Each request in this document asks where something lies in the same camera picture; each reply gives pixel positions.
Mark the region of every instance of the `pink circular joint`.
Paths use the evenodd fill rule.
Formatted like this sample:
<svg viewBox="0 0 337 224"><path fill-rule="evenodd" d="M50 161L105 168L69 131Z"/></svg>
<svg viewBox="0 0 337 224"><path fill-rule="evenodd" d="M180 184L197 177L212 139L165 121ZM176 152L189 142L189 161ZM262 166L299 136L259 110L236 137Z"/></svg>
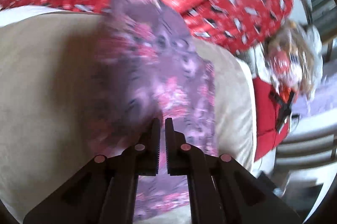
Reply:
<svg viewBox="0 0 337 224"><path fill-rule="evenodd" d="M184 143L180 146L181 150L188 151L191 150L191 145Z"/></svg>
<svg viewBox="0 0 337 224"><path fill-rule="evenodd" d="M220 158L223 162L230 162L231 161L231 156L228 155L228 154L223 154L223 155L221 155Z"/></svg>
<svg viewBox="0 0 337 224"><path fill-rule="evenodd" d="M105 156L103 155L98 155L95 157L95 163L102 163L102 162L105 162Z"/></svg>
<svg viewBox="0 0 337 224"><path fill-rule="evenodd" d="M143 151L145 149L145 145L144 144L136 144L134 146L134 149L137 151Z"/></svg>

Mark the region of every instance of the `beige cushion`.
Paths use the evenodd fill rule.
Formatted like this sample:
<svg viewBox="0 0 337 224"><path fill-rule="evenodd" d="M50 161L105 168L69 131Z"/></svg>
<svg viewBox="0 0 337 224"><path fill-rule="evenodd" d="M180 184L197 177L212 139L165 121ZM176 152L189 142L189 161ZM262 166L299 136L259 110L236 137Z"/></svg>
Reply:
<svg viewBox="0 0 337 224"><path fill-rule="evenodd" d="M80 98L99 20L55 13L0 28L0 198L20 222L90 159ZM227 51L203 41L196 46L215 63L219 149L250 169L251 104L242 70ZM178 224L189 217L188 207L166 215ZM142 223L163 223L156 219Z"/></svg>

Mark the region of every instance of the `clear plastic bag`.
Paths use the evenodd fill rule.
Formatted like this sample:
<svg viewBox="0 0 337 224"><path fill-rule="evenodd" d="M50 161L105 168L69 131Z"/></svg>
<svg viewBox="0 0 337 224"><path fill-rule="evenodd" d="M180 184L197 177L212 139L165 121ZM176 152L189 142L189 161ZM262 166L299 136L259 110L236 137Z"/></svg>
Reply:
<svg viewBox="0 0 337 224"><path fill-rule="evenodd" d="M267 48L266 61L276 86L291 88L312 100L322 78L321 39L315 27L308 33L287 21Z"/></svg>

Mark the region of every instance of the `purple fabric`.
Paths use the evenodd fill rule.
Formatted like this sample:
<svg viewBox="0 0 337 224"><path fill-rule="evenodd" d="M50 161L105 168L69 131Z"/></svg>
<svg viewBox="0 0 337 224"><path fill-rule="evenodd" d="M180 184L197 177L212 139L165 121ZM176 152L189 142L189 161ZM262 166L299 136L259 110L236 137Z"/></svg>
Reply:
<svg viewBox="0 0 337 224"><path fill-rule="evenodd" d="M337 107L337 60L324 64L321 84L317 87L315 98L307 101L304 96L297 99L293 112L304 118L318 115Z"/></svg>
<svg viewBox="0 0 337 224"><path fill-rule="evenodd" d="M97 44L90 147L114 156L134 144L153 118L173 118L175 130L216 155L214 71L198 56L181 16L160 0L112 0ZM140 177L134 221L189 204L185 176L169 176L165 136L159 173Z"/></svg>

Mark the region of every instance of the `black object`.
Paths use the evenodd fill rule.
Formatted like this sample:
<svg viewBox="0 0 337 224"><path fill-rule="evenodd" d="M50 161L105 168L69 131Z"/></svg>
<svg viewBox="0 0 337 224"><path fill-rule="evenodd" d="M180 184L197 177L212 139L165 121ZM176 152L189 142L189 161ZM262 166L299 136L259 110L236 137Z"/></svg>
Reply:
<svg viewBox="0 0 337 224"><path fill-rule="evenodd" d="M282 98L276 92L270 92L270 96L281 105L281 109L277 115L277 121L275 125L275 129L277 133L280 133L283 129L284 124L287 122L288 117L292 114L292 105L295 100L295 92L291 90L289 99L285 103Z"/></svg>
<svg viewBox="0 0 337 224"><path fill-rule="evenodd" d="M193 224L300 224L298 215L229 155L205 155L166 119L167 169L187 175ZM24 224L130 224L139 175L156 175L160 122L120 156L96 156L30 211Z"/></svg>

